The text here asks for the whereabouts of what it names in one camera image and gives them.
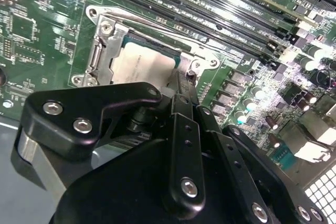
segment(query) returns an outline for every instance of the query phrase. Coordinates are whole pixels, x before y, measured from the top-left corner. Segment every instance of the dimm slot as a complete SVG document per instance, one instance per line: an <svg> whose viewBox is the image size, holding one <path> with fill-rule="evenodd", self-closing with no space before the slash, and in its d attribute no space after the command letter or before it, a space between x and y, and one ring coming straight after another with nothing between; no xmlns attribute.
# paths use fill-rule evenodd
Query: dimm slot
<svg viewBox="0 0 336 224"><path fill-rule="evenodd" d="M199 13L202 13L202 14L207 14L210 18L213 18L213 16L216 16L217 18L221 19L223 18L221 15L215 13L215 12L211 12L209 10L207 10L206 8L202 8L194 3L192 3L191 1L187 1L187 0L177 0L178 2L174 1L176 4L179 4L180 2L182 2L183 4L187 5L187 6L192 6L194 9L197 10L197 12ZM214 4L212 3L210 0L201 0L201 1L204 1L206 4L209 4L209 5L212 5L212 8L218 8L220 10L223 10L222 6L219 6L217 4ZM261 26L260 24L258 23L255 23L249 19L245 19L243 17L241 17L240 15L235 15L234 16L240 18L242 21L244 21L245 23L250 23L250 25L248 27L251 27L251 30L249 29L246 29L246 27L243 27L243 26L240 26L240 25L237 25L236 23L232 22L231 20L222 20L222 23L223 22L229 22L229 23L226 23L226 25L230 25L230 27L234 28L234 29L237 29L237 30L240 30L241 32L245 32L247 33L249 36L253 36L254 38L258 38L260 41L268 41L268 37L265 37L263 35L261 35L262 33L269 33L269 34L274 34L274 31L273 30L270 30L264 26Z"/></svg>
<svg viewBox="0 0 336 224"><path fill-rule="evenodd" d="M174 20L175 15L168 15L168 12L166 11L166 9L162 9L159 7L153 7L151 3L146 3L146 1L144 0L127 0L127 1L131 1L132 5L134 5L135 7L139 7L139 8L146 8L146 9L150 9L152 13L154 14L158 14L160 16L162 16L163 18L167 19L167 20ZM213 36L211 34L205 34L203 31L200 31L198 29L195 29L194 27L190 27L188 24L185 25L183 22L174 22L174 24L178 25L183 25L191 34L197 34L200 36L204 36L204 37L208 37L208 39L213 39L214 41L217 41L217 37ZM176 30L176 32L185 35L183 32L181 32L180 30ZM224 51L227 51L228 53L231 53L232 50L235 50L237 52L239 52L240 54L246 55L246 56L251 56L251 57L257 57L260 55L260 51L252 49L242 43L233 41L232 39L225 39L224 41L220 40L218 41L218 43L222 44L223 46L227 47L226 49L223 49Z"/></svg>

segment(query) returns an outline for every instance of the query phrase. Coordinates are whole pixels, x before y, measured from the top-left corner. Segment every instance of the black plastic bracket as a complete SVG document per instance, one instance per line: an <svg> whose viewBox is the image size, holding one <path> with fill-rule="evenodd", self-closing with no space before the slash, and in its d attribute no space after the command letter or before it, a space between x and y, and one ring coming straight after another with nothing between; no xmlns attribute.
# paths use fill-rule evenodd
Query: black plastic bracket
<svg viewBox="0 0 336 224"><path fill-rule="evenodd" d="M149 83L36 92L25 103L21 124L32 140L51 148L62 157L78 161L91 156L101 137L102 120L124 110L140 106L156 106L160 92ZM62 113L45 113L46 102L57 102ZM73 123L86 119L92 124L87 134L76 131Z"/></svg>
<svg viewBox="0 0 336 224"><path fill-rule="evenodd" d="M253 179L261 187L258 189L264 193L263 198L268 199L267 204L281 223L328 223L324 214L302 189L296 186L243 131L234 125L228 125L223 129L223 134L235 141L248 162ZM313 216L312 209L319 213L322 221Z"/></svg>

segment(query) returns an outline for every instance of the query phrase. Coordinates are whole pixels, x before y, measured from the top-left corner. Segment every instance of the electronic component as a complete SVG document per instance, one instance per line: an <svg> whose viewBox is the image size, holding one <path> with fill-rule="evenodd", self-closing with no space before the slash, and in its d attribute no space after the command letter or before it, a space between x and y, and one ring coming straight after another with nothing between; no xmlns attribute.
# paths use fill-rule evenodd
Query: electronic component
<svg viewBox="0 0 336 224"><path fill-rule="evenodd" d="M258 100L262 100L266 96L266 93L259 86L254 86L251 89L251 93L253 94L254 98Z"/></svg>
<svg viewBox="0 0 336 224"><path fill-rule="evenodd" d="M243 73L240 73L238 71L234 71L234 73L232 74L231 81L237 82L239 84L247 81L247 80L251 80L251 77L244 75Z"/></svg>
<svg viewBox="0 0 336 224"><path fill-rule="evenodd" d="M283 62L293 62L297 55L298 55L297 52L289 48L286 48L284 52L279 56L279 60Z"/></svg>
<svg viewBox="0 0 336 224"><path fill-rule="evenodd" d="M336 121L336 100L328 94L323 95L315 104L315 110Z"/></svg>
<svg viewBox="0 0 336 224"><path fill-rule="evenodd" d="M293 121L289 121L279 135L295 157L312 163L327 161L330 158L330 150L314 141L301 125Z"/></svg>
<svg viewBox="0 0 336 224"><path fill-rule="evenodd" d="M173 58L129 42L121 48L119 57L112 61L112 81L114 84L148 82L160 88L167 85L174 67Z"/></svg>
<svg viewBox="0 0 336 224"><path fill-rule="evenodd" d="M316 15L316 17L313 18L313 20L319 24L323 21L323 17L321 15Z"/></svg>
<svg viewBox="0 0 336 224"><path fill-rule="evenodd" d="M315 60L309 59L308 57L303 57L300 60L300 66L302 66L302 68L304 68L306 71L312 71L318 68L319 63Z"/></svg>
<svg viewBox="0 0 336 224"><path fill-rule="evenodd" d="M243 105L248 111L253 111L257 108L257 105L254 103L254 101L251 98L246 98L243 101Z"/></svg>
<svg viewBox="0 0 336 224"><path fill-rule="evenodd" d="M223 85L223 90L227 93L230 94L236 94L238 91L244 91L243 87L239 87L236 84L234 84L233 82L230 82L228 80L225 81L224 85Z"/></svg>
<svg viewBox="0 0 336 224"><path fill-rule="evenodd" d="M280 140L272 133L268 134L268 141L273 148L279 148L281 145Z"/></svg>
<svg viewBox="0 0 336 224"><path fill-rule="evenodd" d="M297 5L295 8L294 8L295 12L299 13L299 14L306 14L307 13L307 9L304 8L303 6L301 5Z"/></svg>
<svg viewBox="0 0 336 224"><path fill-rule="evenodd" d="M277 109L280 109L280 110L282 110L282 109L284 109L284 107L285 107L286 105L284 104L284 103L282 103L282 102L279 102L278 104L277 104Z"/></svg>
<svg viewBox="0 0 336 224"><path fill-rule="evenodd" d="M235 112L235 119L237 120L238 124L244 124L247 121L247 117L242 110L237 110Z"/></svg>
<svg viewBox="0 0 336 224"><path fill-rule="evenodd" d="M314 57L317 61L320 61L324 57L328 57L329 53L322 48L312 46L308 49L307 54Z"/></svg>
<svg viewBox="0 0 336 224"><path fill-rule="evenodd" d="M309 93L306 90L303 90L296 84L292 83L289 90L284 94L282 97L288 105L292 107L299 107L302 111L307 111L310 109L310 106L308 103L316 102L316 99L314 99L313 95Z"/></svg>
<svg viewBox="0 0 336 224"><path fill-rule="evenodd" d="M257 120L255 120L254 118L248 118L246 121L247 125L254 125L257 122Z"/></svg>
<svg viewBox="0 0 336 224"><path fill-rule="evenodd" d="M320 117L312 111L307 111L300 117L299 122L318 142L332 145L336 141L336 123L330 117Z"/></svg>
<svg viewBox="0 0 336 224"><path fill-rule="evenodd" d="M231 102L236 102L238 99L236 97L233 97L232 95L230 95L227 92L224 92L222 90L219 90L218 94L217 94L217 101L226 105L229 104Z"/></svg>
<svg viewBox="0 0 336 224"><path fill-rule="evenodd" d="M212 101L210 108L213 113L218 116L224 115L228 110L230 110L230 107L225 106L216 100Z"/></svg>
<svg viewBox="0 0 336 224"><path fill-rule="evenodd" d="M265 117L265 121L272 130L276 130L279 127L277 122L270 115Z"/></svg>

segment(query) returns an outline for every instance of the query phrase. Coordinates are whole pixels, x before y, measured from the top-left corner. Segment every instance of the black capacitor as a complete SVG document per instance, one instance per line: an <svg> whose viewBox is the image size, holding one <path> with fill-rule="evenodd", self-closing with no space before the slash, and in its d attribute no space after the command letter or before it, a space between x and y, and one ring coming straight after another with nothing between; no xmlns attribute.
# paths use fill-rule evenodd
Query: black capacitor
<svg viewBox="0 0 336 224"><path fill-rule="evenodd" d="M0 68L0 87L4 86L7 83L7 75L5 71Z"/></svg>
<svg viewBox="0 0 336 224"><path fill-rule="evenodd" d="M297 106L298 106L301 110L303 110L303 111L305 111L305 112L306 112L307 110L310 109L308 103L307 103L305 100L301 100L301 101L299 101L299 102L297 103Z"/></svg>
<svg viewBox="0 0 336 224"><path fill-rule="evenodd" d="M272 116L268 115L265 118L265 121L267 122L267 124L271 127L272 130L276 130L279 126L277 124L277 122L273 119Z"/></svg>
<svg viewBox="0 0 336 224"><path fill-rule="evenodd" d="M278 148L281 145L279 139L272 133L268 134L268 140L273 148Z"/></svg>

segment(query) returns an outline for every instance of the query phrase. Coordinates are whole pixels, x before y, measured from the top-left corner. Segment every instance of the screw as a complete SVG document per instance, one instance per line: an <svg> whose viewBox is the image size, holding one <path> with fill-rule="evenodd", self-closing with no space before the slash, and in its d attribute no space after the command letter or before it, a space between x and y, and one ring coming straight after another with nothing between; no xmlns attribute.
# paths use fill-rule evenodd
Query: screw
<svg viewBox="0 0 336 224"><path fill-rule="evenodd" d="M74 84L80 84L81 82L82 81L78 77L74 78Z"/></svg>
<svg viewBox="0 0 336 224"><path fill-rule="evenodd" d="M305 219L306 221L310 221L309 213L301 206L298 206L298 209L303 219Z"/></svg>
<svg viewBox="0 0 336 224"><path fill-rule="evenodd" d="M5 100L2 103L2 106L5 107L6 109L10 109L14 106L14 103L11 100Z"/></svg>
<svg viewBox="0 0 336 224"><path fill-rule="evenodd" d="M216 65L217 65L217 61L216 60L210 61L210 66L214 67Z"/></svg>
<svg viewBox="0 0 336 224"><path fill-rule="evenodd" d="M59 115L63 112L63 107L57 102L46 102L43 105L43 110L49 115Z"/></svg>
<svg viewBox="0 0 336 224"><path fill-rule="evenodd" d="M157 95L158 93L154 89L148 89L149 94Z"/></svg>
<svg viewBox="0 0 336 224"><path fill-rule="evenodd" d="M310 211L312 212L312 214L315 216L315 218L317 218L319 221L323 221L322 216L319 214L319 212L317 212L315 209L310 208Z"/></svg>
<svg viewBox="0 0 336 224"><path fill-rule="evenodd" d="M197 196L198 190L194 182L186 178L181 181L182 191L190 198L195 198Z"/></svg>
<svg viewBox="0 0 336 224"><path fill-rule="evenodd" d="M207 108L203 108L203 112L207 115L210 115L210 110L208 110Z"/></svg>
<svg viewBox="0 0 336 224"><path fill-rule="evenodd" d="M232 128L233 133L235 133L237 136L240 135L240 132L237 128Z"/></svg>
<svg viewBox="0 0 336 224"><path fill-rule="evenodd" d="M103 21L100 24L100 31L104 35L110 35L113 32L113 26L108 21Z"/></svg>
<svg viewBox="0 0 336 224"><path fill-rule="evenodd" d="M258 204L258 203L253 203L252 205L252 211L254 215L262 222L266 223L268 220L267 214L265 210Z"/></svg>
<svg viewBox="0 0 336 224"><path fill-rule="evenodd" d="M74 129L79 133L87 134L92 131L92 124L86 119L77 119L73 123Z"/></svg>

